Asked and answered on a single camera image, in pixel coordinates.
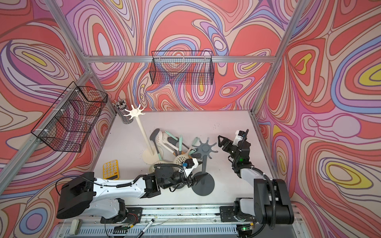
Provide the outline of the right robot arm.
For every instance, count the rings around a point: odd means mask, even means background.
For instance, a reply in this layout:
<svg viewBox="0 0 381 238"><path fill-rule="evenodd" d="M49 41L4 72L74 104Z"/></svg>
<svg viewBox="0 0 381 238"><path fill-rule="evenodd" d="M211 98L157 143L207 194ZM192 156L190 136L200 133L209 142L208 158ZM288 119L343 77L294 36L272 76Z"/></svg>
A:
<svg viewBox="0 0 381 238"><path fill-rule="evenodd" d="M229 154L233 172L253 187L253 198L237 198L238 213L252 215L257 222L274 229L276 225L294 223L294 211L287 185L282 179L271 179L250 161L247 135L237 135L234 140L218 136L218 146Z"/></svg>

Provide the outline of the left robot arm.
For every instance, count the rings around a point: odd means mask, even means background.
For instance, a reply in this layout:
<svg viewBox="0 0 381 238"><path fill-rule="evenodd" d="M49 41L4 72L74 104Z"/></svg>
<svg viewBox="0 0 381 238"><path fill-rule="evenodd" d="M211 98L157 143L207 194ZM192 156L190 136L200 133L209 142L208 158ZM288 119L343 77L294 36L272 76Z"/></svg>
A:
<svg viewBox="0 0 381 238"><path fill-rule="evenodd" d="M196 160L188 160L183 165L156 164L153 173L130 180L96 178L93 172L86 172L62 186L56 217L95 215L120 222L127 215L126 197L153 198L159 196L162 189L174 192L181 186L193 187L201 180L200 175L193 174L197 167Z"/></svg>

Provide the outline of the dark grey utensil rack stand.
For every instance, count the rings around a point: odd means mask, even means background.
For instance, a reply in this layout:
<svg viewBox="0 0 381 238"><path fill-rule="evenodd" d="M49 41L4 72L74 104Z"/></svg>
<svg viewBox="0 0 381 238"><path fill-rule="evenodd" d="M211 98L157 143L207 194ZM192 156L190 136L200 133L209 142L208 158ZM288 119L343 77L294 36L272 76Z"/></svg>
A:
<svg viewBox="0 0 381 238"><path fill-rule="evenodd" d="M210 144L209 137L206 142L202 142L200 139L198 141L199 145L196 147L196 153L200 154L202 171L194 174L193 178L197 178L197 183L192 186L192 190L199 196L208 196L215 188L215 181L213 176L206 171L207 162L208 159L212 159L211 153L217 153L216 150L212 149L217 143Z"/></svg>

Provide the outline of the cream skimmer wooden handle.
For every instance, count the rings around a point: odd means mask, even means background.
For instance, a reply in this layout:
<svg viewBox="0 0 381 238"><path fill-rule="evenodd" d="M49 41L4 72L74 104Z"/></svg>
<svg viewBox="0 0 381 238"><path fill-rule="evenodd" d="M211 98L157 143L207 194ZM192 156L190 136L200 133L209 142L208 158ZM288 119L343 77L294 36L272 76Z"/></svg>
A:
<svg viewBox="0 0 381 238"><path fill-rule="evenodd" d="M173 163L181 166L187 159L191 159L192 158L191 155L193 153L195 153L196 151L197 151L197 149L192 149L192 148L188 149L187 152L185 152L181 155L178 155L174 159Z"/></svg>

